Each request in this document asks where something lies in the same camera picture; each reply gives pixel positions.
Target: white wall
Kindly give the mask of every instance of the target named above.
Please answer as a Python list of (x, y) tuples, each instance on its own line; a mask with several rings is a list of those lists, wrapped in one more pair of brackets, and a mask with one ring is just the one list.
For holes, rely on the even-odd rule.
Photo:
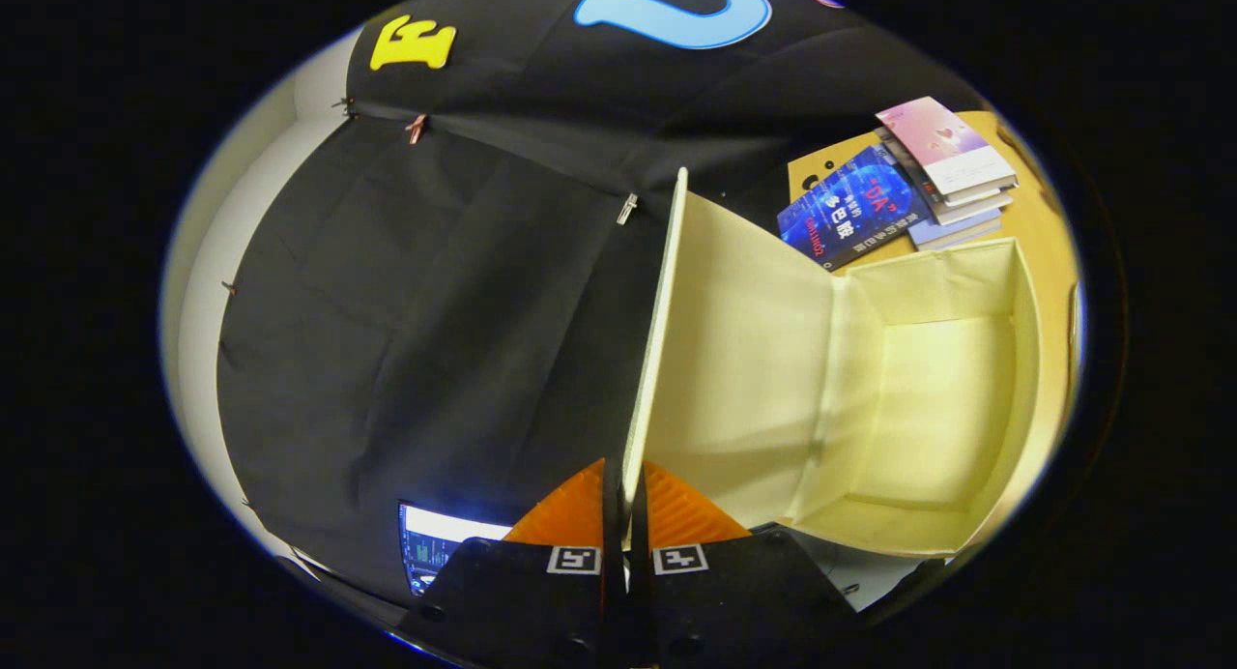
[(219, 419), (215, 370), (228, 291), (254, 230), (287, 179), (341, 122), (360, 30), (340, 38), (272, 88), (219, 146), (186, 202), (163, 277), (161, 352), (167, 391), (189, 453), (214, 492), (275, 555), (306, 558), (267, 532), (242, 505)]

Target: stack of books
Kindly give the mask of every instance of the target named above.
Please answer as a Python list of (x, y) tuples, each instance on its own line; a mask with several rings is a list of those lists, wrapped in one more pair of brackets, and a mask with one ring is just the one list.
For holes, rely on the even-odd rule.
[(918, 250), (938, 250), (1001, 229), (1018, 187), (1013, 167), (983, 136), (931, 96), (876, 114), (876, 135), (928, 203), (931, 220), (908, 230)]

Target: blue letter u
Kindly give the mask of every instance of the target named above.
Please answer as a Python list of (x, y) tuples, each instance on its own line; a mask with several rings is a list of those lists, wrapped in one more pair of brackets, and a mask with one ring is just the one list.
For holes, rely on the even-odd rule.
[(773, 16), (768, 0), (726, 0), (716, 14), (693, 14), (662, 0), (581, 0), (575, 22), (614, 25), (672, 47), (729, 47), (747, 38)]

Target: cream storage box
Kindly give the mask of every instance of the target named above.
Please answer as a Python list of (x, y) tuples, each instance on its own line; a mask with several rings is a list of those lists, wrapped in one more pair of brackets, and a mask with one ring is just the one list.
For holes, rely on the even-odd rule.
[(1016, 472), (1038, 397), (1035, 296), (1014, 239), (845, 276), (688, 190), (680, 171), (623, 458), (745, 527), (949, 556)]

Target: pink book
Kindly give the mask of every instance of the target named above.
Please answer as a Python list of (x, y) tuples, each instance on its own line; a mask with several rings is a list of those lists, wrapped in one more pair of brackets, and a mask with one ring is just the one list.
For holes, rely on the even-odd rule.
[(931, 96), (882, 110), (876, 117), (905, 145), (946, 202), (1018, 184), (1001, 153)]

